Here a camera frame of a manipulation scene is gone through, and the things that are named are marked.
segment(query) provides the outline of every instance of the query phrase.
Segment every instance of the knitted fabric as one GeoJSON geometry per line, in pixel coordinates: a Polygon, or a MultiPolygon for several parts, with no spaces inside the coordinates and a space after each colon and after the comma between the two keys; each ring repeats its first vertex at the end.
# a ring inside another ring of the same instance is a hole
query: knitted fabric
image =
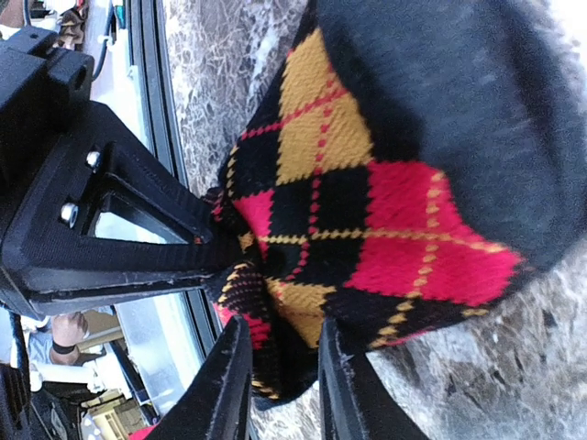
{"type": "Polygon", "coordinates": [[[217,222],[242,261],[207,292],[249,322],[261,407],[316,379],[325,316],[362,350],[482,316],[535,271],[465,224],[443,170],[381,142],[330,63],[313,2],[260,109],[230,152],[217,222]]]}

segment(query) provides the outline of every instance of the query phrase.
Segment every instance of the marble surface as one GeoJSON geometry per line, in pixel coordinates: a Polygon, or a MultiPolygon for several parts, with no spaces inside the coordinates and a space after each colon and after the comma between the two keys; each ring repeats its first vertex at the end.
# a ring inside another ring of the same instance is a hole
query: marble surface
{"type": "MultiPolygon", "coordinates": [[[[584,112],[587,5],[519,1],[556,48],[584,112]]],[[[185,161],[201,194],[285,56],[305,1],[164,3],[185,161]]],[[[587,438],[586,267],[583,242],[486,318],[370,354],[371,363],[432,439],[587,438]]],[[[260,438],[320,438],[317,395],[316,384],[296,402],[253,412],[260,438]]]]}
{"type": "Polygon", "coordinates": [[[191,188],[204,193],[289,49],[305,0],[164,0],[191,188]]]}

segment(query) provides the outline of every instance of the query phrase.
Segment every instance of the black plastic piece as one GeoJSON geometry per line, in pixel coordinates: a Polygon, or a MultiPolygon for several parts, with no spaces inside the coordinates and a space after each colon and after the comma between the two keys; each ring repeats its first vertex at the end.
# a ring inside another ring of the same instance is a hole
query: black plastic piece
{"type": "Polygon", "coordinates": [[[32,393],[30,438],[32,440],[80,440],[78,408],[42,390],[32,393]]]}
{"type": "Polygon", "coordinates": [[[0,440],[30,438],[29,396],[22,373],[0,363],[0,440]]]}
{"type": "Polygon", "coordinates": [[[319,348],[322,436],[327,440],[427,440],[383,387],[367,357],[327,318],[319,348]]]}
{"type": "Polygon", "coordinates": [[[235,317],[188,391],[148,439],[247,439],[251,374],[249,326],[235,317]]]}
{"type": "Polygon", "coordinates": [[[65,314],[198,286],[231,264],[237,239],[89,101],[91,58],[51,49],[53,39],[26,27],[0,46],[0,301],[19,314],[65,314]],[[91,152],[100,155],[94,168],[91,152]],[[65,204],[78,209],[74,224],[60,220],[65,204]],[[172,244],[96,238],[104,212],[172,244]]]}
{"type": "MultiPolygon", "coordinates": [[[[148,437],[245,440],[252,346],[246,321],[230,320],[189,390],[148,437]]],[[[325,440],[428,440],[393,401],[352,338],[328,318],[320,337],[320,405],[325,440]]]]}

